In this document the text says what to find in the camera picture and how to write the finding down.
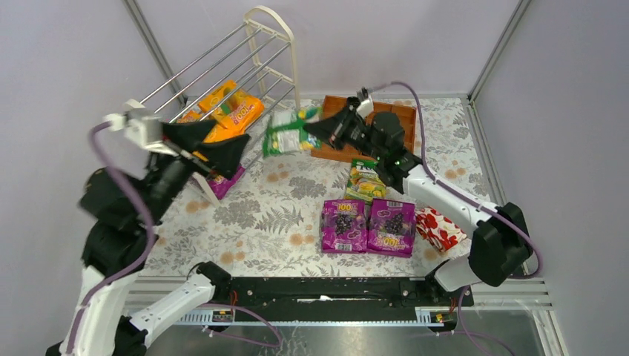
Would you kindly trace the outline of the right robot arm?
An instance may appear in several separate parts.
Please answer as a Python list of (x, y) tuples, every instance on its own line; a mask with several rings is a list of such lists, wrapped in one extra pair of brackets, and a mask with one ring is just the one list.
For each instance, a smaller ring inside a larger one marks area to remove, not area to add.
[(375, 170), (385, 185), (427, 203), (471, 237), (469, 253), (432, 272), (442, 290), (452, 292), (476, 283), (500, 286), (535, 254), (521, 209), (512, 203), (484, 202), (437, 178), (405, 146), (405, 131), (396, 114), (377, 113), (367, 124), (356, 110), (344, 108), (327, 119), (305, 124), (304, 129), (334, 149), (349, 145), (376, 159)]

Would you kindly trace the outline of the green candy bag white label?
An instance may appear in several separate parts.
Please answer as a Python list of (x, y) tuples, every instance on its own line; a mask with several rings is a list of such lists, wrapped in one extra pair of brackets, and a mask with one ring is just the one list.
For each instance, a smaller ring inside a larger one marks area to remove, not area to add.
[(266, 158), (320, 148), (321, 141), (315, 135), (306, 132), (304, 126), (307, 123), (318, 122), (322, 113), (322, 107), (318, 106), (273, 113), (266, 127), (263, 156)]

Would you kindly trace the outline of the green yellow candy bag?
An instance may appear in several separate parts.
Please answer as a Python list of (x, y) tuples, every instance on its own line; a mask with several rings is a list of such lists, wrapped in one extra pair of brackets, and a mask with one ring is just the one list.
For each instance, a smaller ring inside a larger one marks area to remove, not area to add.
[(353, 159), (346, 184), (344, 198), (347, 200), (363, 200), (371, 205), (373, 199), (384, 199), (387, 187), (375, 171), (376, 161)]

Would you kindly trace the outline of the orange mango candy bag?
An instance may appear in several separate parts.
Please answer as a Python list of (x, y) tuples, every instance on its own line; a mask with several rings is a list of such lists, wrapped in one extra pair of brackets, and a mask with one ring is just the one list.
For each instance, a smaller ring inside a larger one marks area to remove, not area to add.
[(216, 121), (219, 116), (227, 116), (237, 128), (245, 130), (253, 124), (265, 110), (260, 99), (243, 89), (237, 90), (238, 84), (228, 80), (207, 96), (203, 97), (198, 107), (202, 113), (210, 113)]

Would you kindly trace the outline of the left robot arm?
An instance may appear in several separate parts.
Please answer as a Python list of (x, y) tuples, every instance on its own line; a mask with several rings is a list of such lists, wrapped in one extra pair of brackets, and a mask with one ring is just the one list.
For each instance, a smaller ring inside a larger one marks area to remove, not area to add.
[(231, 176), (248, 144), (248, 134), (207, 143), (214, 127), (210, 121), (188, 124), (157, 122), (157, 142), (168, 152), (159, 154), (142, 179), (119, 170), (99, 144), (101, 131), (113, 130), (102, 122), (89, 130), (93, 152), (101, 169), (88, 178), (80, 207), (95, 223), (83, 248), (82, 285), (70, 329), (49, 346), (47, 355), (144, 355), (149, 337), (161, 317), (143, 326), (122, 313), (136, 281), (157, 242), (154, 228), (176, 195), (195, 173), (218, 171)]

